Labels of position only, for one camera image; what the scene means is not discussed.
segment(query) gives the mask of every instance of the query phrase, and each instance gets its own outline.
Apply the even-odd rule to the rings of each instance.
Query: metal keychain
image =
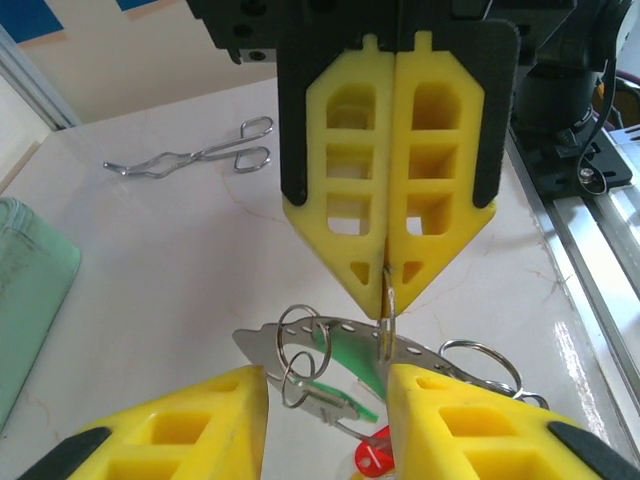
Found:
[[[264,124],[265,127],[259,131],[258,133],[247,135],[247,130],[251,127],[255,127],[258,125]],[[269,135],[273,131],[273,119],[271,117],[263,116],[252,118],[251,120],[247,120],[242,125],[240,125],[240,137],[234,140],[229,140],[227,142],[222,142],[217,145],[213,145],[211,147],[207,147],[198,152],[192,153],[175,153],[175,152],[164,152],[159,155],[156,155],[150,160],[146,162],[139,163],[137,165],[125,166],[118,165],[117,163],[104,162],[102,166],[107,170],[111,170],[112,172],[119,173],[123,176],[145,176],[154,179],[164,178],[167,175],[175,172],[180,168],[187,167],[195,162],[212,162],[215,160],[222,160],[225,158],[235,157],[235,161],[233,162],[233,170],[236,173],[250,173],[260,170],[264,168],[271,161],[271,152],[268,148],[258,146],[258,147],[248,147],[243,148],[241,150],[232,150],[224,153],[216,153],[221,150],[226,150],[231,147],[235,147],[237,145],[241,145],[244,143],[252,142],[259,138],[262,138],[266,135]],[[242,158],[247,155],[260,153],[261,160],[260,162],[250,165],[247,167],[240,166]],[[173,162],[172,165],[160,171],[151,171],[152,168],[157,167],[163,162]]]
[[[285,318],[296,310],[302,310],[308,316],[285,324]],[[286,345],[299,345],[309,350],[320,350],[318,341],[313,336],[314,331],[321,332],[322,342],[325,345],[320,369],[316,370],[315,361],[309,351],[298,352],[291,360],[287,360],[284,352]],[[287,408],[302,408],[320,418],[323,422],[335,426],[359,441],[366,441],[373,447],[385,451],[390,448],[388,439],[361,434],[341,422],[343,419],[358,420],[360,418],[357,405],[354,402],[345,400],[345,398],[331,392],[319,390],[311,383],[320,378],[326,371],[334,351],[331,337],[332,334],[337,334],[338,332],[344,335],[352,335],[354,338],[359,339],[360,342],[371,343],[371,348],[368,349],[370,352],[368,362],[375,369],[385,389],[391,365],[393,363],[407,363],[447,375],[515,400],[532,399],[541,408],[549,408],[548,403],[542,396],[524,391],[521,374],[506,357],[496,350],[474,341],[449,340],[443,343],[438,353],[436,353],[417,342],[401,336],[394,336],[395,351],[392,360],[380,361],[380,352],[385,352],[386,350],[381,350],[380,342],[378,342],[380,337],[379,325],[321,316],[315,309],[307,305],[292,305],[283,313],[278,323],[265,324],[259,331],[236,330],[233,333],[233,339],[252,363],[264,365],[269,382],[278,388],[282,395],[283,405]],[[459,368],[444,357],[444,354],[452,348],[471,348],[490,356],[513,377],[515,388],[501,382],[478,378]],[[294,362],[302,356],[307,357],[309,360],[309,375],[303,375],[294,370]]]

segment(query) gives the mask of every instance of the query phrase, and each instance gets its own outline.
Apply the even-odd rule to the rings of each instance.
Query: wall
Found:
[[[49,133],[49,127],[0,77],[0,194]]]
[[[85,122],[275,75],[273,64],[234,65],[184,0],[13,5],[0,23]]]

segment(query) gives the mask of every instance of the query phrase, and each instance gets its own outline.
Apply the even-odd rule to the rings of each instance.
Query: marble surface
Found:
[[[261,142],[273,164],[246,175],[230,161],[163,180],[101,168],[232,138],[248,118],[275,118],[276,103],[267,81],[61,132],[10,184],[5,194],[75,242],[83,263],[0,435],[0,479],[15,478],[86,422],[246,364],[231,333],[275,322],[292,303],[364,320],[282,214],[277,135]],[[399,334],[434,349],[450,338],[495,347],[528,390],[629,457],[508,159],[498,202],[496,218],[400,317]],[[452,358],[505,379],[476,357]],[[357,389],[344,370],[330,373],[329,383]],[[270,399],[262,478],[348,479],[357,442],[285,410],[273,389]]]

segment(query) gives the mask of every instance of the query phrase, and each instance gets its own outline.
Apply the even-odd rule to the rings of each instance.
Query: rectangular cutout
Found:
[[[113,459],[106,480],[170,480],[180,462],[170,458]]]
[[[209,423],[206,412],[164,412],[152,419],[152,445],[193,445]]]
[[[445,407],[440,416],[454,437],[505,437],[515,435],[513,426],[490,407]]]
[[[409,153],[409,179],[453,178],[455,145],[412,145]]]
[[[372,167],[372,146],[327,145],[327,177],[370,179]]]
[[[413,97],[413,130],[453,130],[460,126],[460,97],[445,82],[421,83]]]
[[[376,95],[371,85],[344,85],[327,102],[327,128],[373,130]]]
[[[371,199],[362,196],[329,194],[327,224],[329,230],[341,235],[369,233]]]
[[[465,452],[480,480],[561,480],[533,450],[474,450]]]
[[[449,193],[409,195],[407,231],[411,235],[441,235],[451,224],[452,196]]]
[[[416,383],[423,390],[446,390],[447,386],[444,382],[438,382],[432,378],[418,377]]]

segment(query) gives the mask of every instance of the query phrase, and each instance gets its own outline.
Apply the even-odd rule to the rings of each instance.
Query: triangular cutout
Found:
[[[351,271],[358,277],[363,285],[369,284],[369,264],[364,262],[351,262]]]

